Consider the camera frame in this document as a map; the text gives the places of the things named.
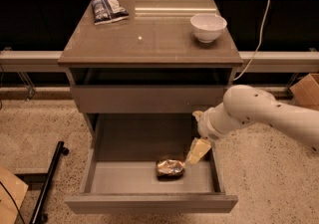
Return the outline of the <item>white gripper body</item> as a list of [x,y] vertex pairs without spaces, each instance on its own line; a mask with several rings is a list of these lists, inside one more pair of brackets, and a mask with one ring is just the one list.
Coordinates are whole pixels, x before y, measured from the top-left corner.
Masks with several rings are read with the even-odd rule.
[[223,134],[212,124],[212,119],[210,118],[212,114],[214,114],[214,108],[210,108],[203,112],[201,120],[197,121],[197,131],[202,138],[209,141],[217,141],[223,137]]

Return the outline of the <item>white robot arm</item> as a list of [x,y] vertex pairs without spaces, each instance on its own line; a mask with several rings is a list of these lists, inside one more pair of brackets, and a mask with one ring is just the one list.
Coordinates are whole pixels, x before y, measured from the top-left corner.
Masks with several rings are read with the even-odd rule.
[[256,122],[268,124],[280,132],[319,148],[319,112],[278,102],[271,94],[250,86],[229,88],[221,104],[205,112],[192,114],[200,138],[195,138],[186,157],[189,165],[197,164],[219,139],[231,131]]

